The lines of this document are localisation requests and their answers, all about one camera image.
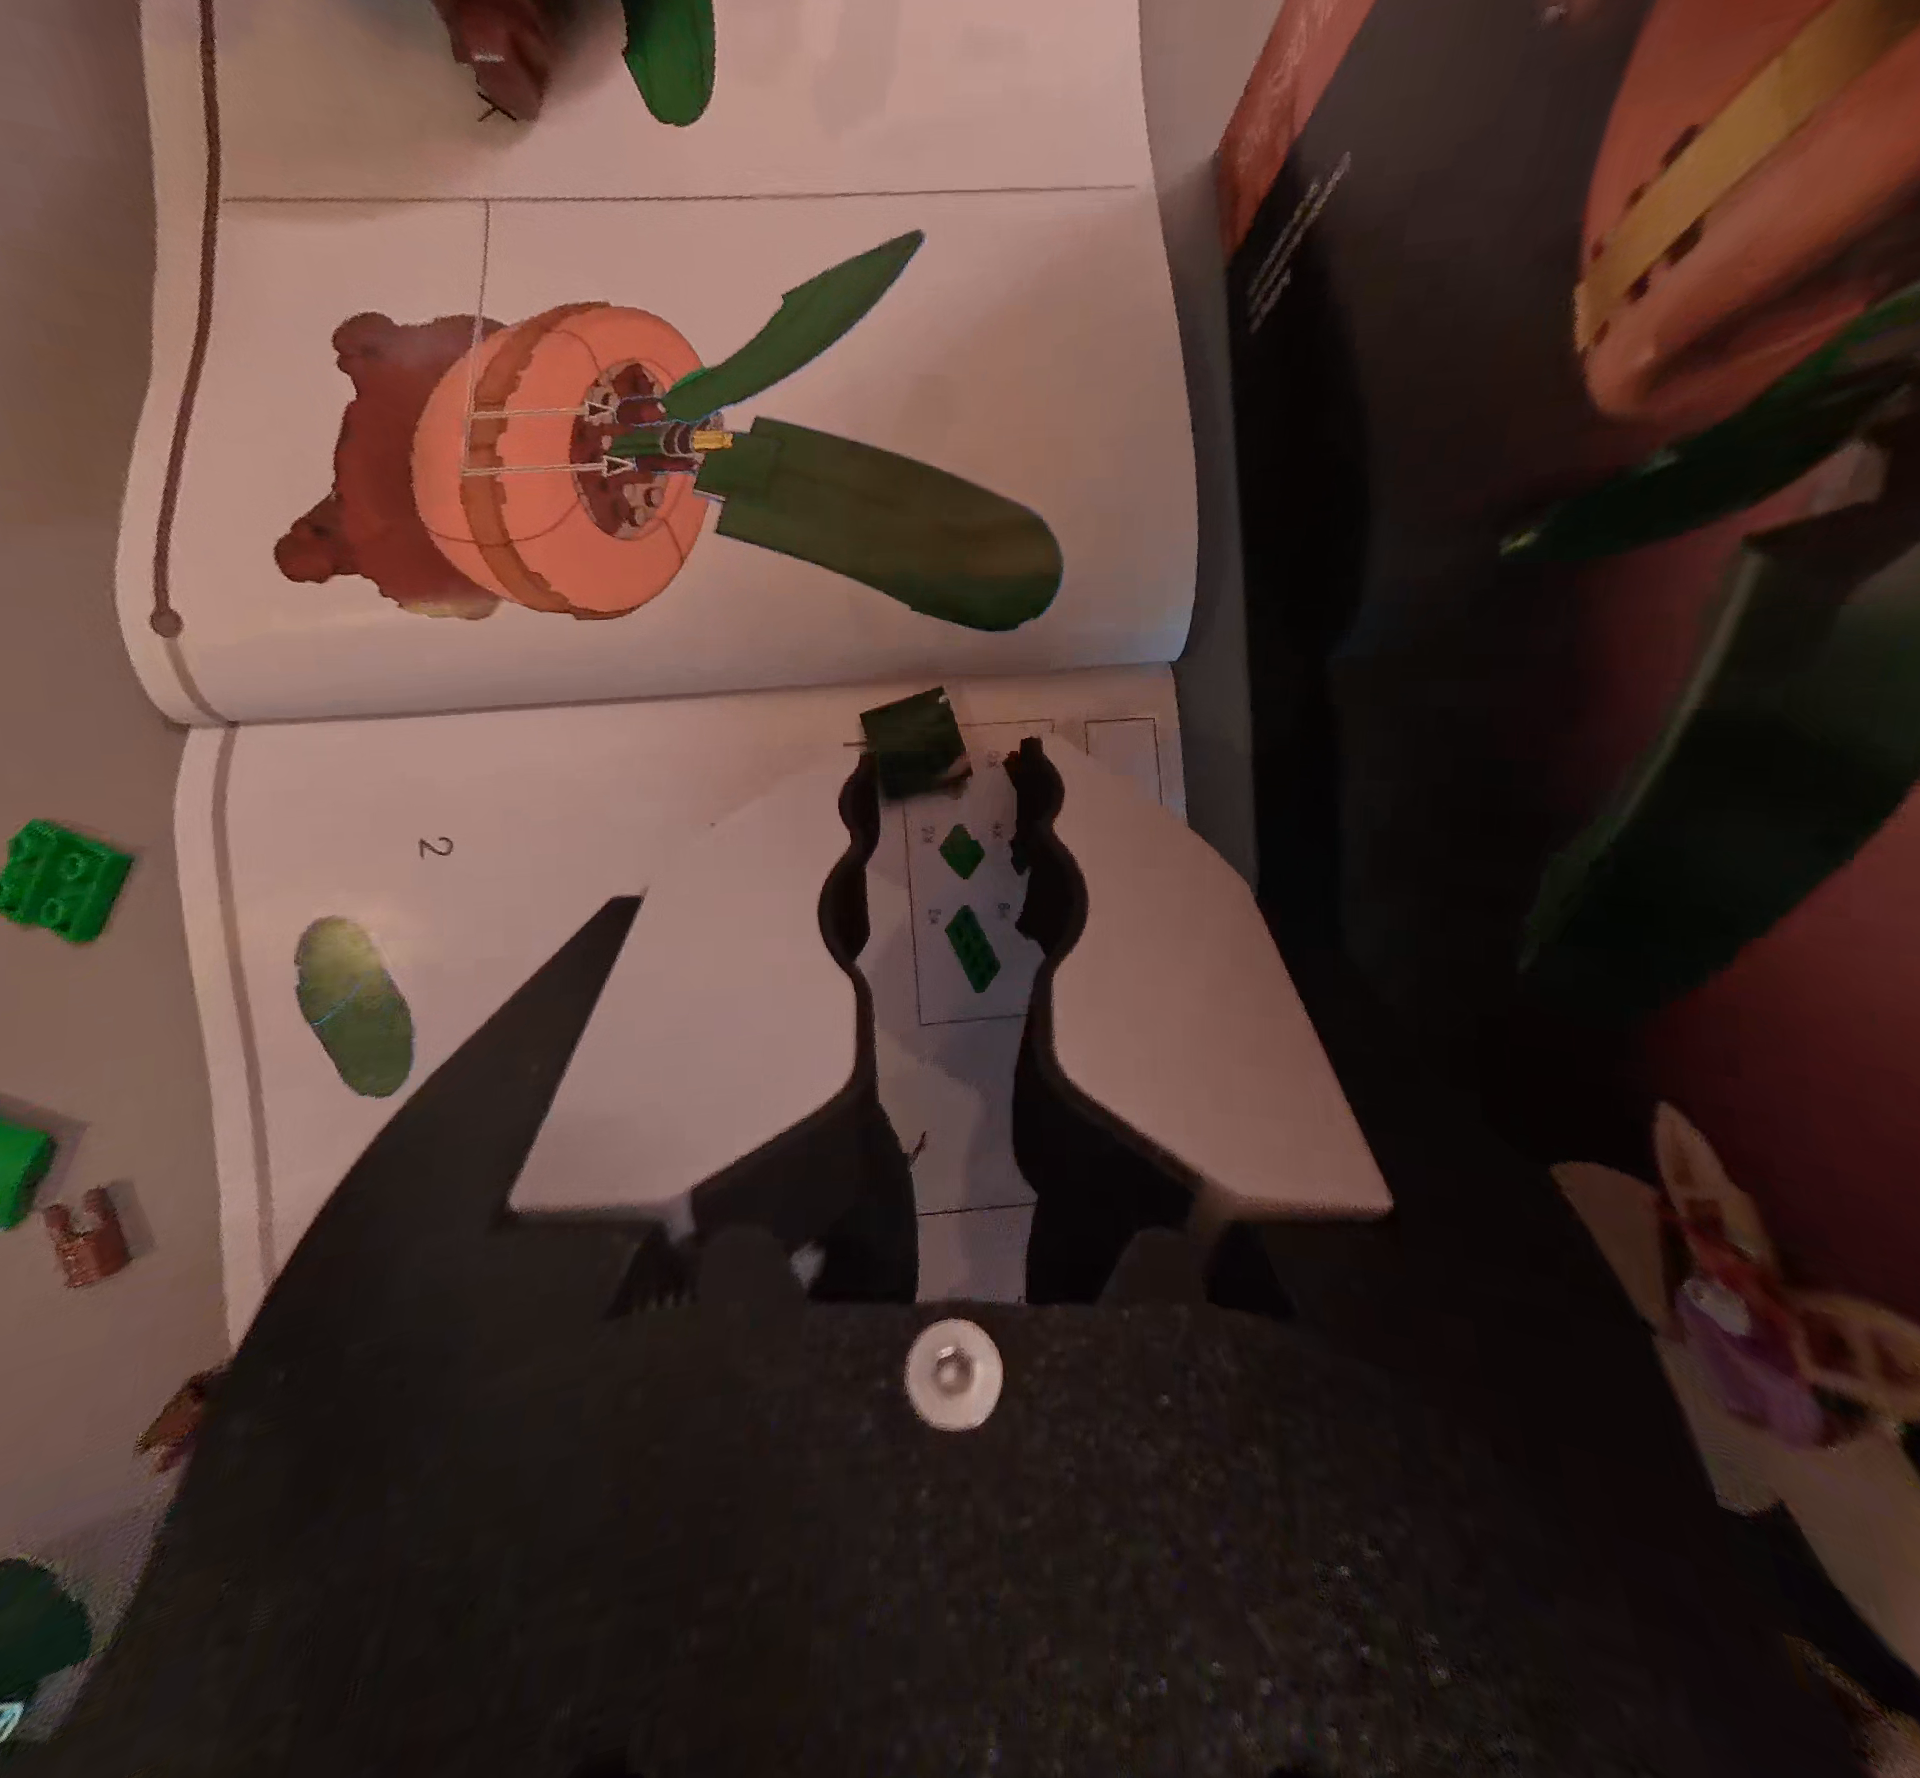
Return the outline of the bright green holed toy plate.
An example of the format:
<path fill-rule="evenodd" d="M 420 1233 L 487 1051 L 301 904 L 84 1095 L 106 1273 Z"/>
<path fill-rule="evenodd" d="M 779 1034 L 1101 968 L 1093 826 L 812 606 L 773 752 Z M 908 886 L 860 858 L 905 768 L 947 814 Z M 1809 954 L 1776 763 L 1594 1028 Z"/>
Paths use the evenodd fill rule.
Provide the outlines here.
<path fill-rule="evenodd" d="M 131 867 L 129 852 L 31 819 L 7 846 L 2 919 L 65 945 L 90 945 L 108 926 Z"/>

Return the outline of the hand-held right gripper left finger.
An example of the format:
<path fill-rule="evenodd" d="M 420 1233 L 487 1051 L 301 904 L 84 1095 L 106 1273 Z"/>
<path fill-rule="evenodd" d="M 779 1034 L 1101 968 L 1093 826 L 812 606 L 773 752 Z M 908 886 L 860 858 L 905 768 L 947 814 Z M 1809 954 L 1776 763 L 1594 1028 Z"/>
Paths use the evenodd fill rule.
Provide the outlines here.
<path fill-rule="evenodd" d="M 684 1304 L 732 1232 L 817 1255 L 819 1304 L 915 1301 L 915 1189 L 859 968 L 879 819 L 875 763 L 828 758 L 651 870 L 508 1197 L 519 1222 L 631 1228 L 612 1307 Z"/>

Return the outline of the dark orchid print toy box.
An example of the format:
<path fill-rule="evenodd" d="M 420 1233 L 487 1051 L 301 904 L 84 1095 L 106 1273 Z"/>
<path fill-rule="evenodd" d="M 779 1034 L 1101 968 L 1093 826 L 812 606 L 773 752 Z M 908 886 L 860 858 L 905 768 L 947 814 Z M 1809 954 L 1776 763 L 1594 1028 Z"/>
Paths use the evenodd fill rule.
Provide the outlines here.
<path fill-rule="evenodd" d="M 1917 0 L 1281 0 L 1219 142 L 1260 896 L 1541 1159 L 1917 1775 Z"/>

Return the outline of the small brown toy piece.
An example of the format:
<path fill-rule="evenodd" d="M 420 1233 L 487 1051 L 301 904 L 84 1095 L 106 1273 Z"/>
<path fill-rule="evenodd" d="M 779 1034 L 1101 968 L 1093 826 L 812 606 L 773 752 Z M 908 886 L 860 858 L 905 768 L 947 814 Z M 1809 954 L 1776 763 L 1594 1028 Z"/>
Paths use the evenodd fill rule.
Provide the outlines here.
<path fill-rule="evenodd" d="M 105 1285 L 131 1267 L 131 1241 L 106 1186 L 84 1190 L 75 1205 L 45 1205 L 41 1226 L 68 1291 Z"/>
<path fill-rule="evenodd" d="M 156 1478 L 170 1475 L 184 1465 L 200 1435 L 208 1405 L 225 1376 L 228 1365 L 223 1362 L 190 1374 L 138 1435 L 134 1453 L 149 1465 Z"/>

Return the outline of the dark green round toy leaf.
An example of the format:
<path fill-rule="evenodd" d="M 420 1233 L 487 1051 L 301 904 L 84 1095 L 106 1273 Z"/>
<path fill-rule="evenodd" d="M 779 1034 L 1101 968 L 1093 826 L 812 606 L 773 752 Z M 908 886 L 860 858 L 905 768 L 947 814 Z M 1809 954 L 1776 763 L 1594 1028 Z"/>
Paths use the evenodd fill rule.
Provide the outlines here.
<path fill-rule="evenodd" d="M 90 1651 L 88 1612 L 61 1580 L 32 1559 L 2 1559 L 2 1740 L 47 1681 Z"/>

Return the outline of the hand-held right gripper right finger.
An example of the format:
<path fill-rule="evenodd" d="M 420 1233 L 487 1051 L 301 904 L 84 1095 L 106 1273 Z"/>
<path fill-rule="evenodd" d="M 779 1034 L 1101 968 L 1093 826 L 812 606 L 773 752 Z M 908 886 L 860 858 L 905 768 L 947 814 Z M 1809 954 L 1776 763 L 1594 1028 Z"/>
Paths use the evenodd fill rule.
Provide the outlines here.
<path fill-rule="evenodd" d="M 1078 749 L 1021 741 L 1013 788 L 1024 1301 L 1296 1307 L 1266 1232 L 1393 1197 L 1253 890 Z"/>

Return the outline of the instruction booklet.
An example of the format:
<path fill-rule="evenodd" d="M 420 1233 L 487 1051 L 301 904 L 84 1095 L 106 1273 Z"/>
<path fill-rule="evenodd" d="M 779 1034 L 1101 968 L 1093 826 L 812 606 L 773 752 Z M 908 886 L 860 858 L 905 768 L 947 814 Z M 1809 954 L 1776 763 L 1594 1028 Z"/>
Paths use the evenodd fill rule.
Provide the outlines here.
<path fill-rule="evenodd" d="M 1000 767 L 1182 810 L 1199 495 L 1140 0 L 569 0 L 541 115 L 429 0 L 138 0 L 152 366 L 117 609 L 238 1343 L 386 1121 L 666 849 L 947 686 L 860 969 L 936 1233 L 1007 1212 Z"/>

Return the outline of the dark green toy brick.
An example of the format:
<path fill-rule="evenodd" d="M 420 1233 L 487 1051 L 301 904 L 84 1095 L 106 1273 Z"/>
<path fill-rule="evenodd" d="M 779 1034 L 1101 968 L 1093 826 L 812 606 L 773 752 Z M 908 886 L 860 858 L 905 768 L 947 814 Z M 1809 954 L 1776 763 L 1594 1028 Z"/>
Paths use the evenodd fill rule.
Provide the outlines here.
<path fill-rule="evenodd" d="M 864 756 L 883 802 L 951 791 L 974 767 L 947 686 L 927 686 L 859 714 Z"/>

